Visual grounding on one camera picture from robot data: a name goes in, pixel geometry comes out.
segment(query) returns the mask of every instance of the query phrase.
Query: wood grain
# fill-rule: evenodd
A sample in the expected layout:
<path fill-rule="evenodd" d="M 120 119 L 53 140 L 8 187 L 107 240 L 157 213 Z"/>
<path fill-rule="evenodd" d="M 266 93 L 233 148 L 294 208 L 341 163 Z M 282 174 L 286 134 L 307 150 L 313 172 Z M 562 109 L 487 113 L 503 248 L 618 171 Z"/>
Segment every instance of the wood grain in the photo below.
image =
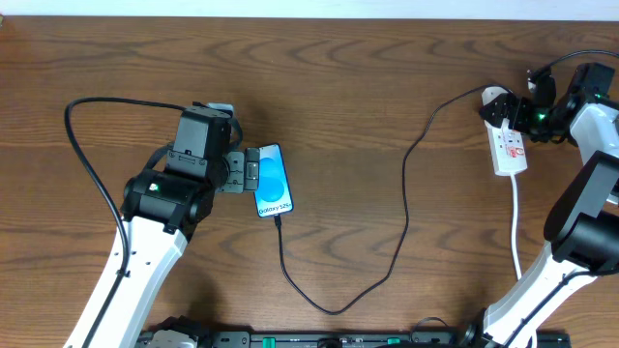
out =
<path fill-rule="evenodd" d="M 384 275 L 401 233 L 401 160 L 441 102 L 582 48 L 616 49 L 614 23 L 225 18 L 10 17 L 0 29 L 0 324 L 3 347 L 57 347 L 99 278 L 113 221 L 67 141 L 64 106 L 85 96 L 231 102 L 246 146 L 282 146 L 295 212 L 289 272 L 327 308 Z M 564 91 L 580 57 L 554 72 Z M 328 317 L 285 282 L 277 232 L 252 197 L 220 195 L 157 297 L 148 324 L 189 315 L 275 330 L 408 330 L 426 316 L 466 323 L 514 284 L 511 189 L 495 177 L 479 97 L 449 106 L 408 162 L 409 235 L 392 278 Z M 178 113 L 132 105 L 75 110 L 85 152 L 117 203 Z M 545 216 L 581 166 L 570 145 L 527 144 L 518 176 L 528 267 Z M 545 328 L 574 347 L 614 347 L 619 279 L 569 299 Z"/>

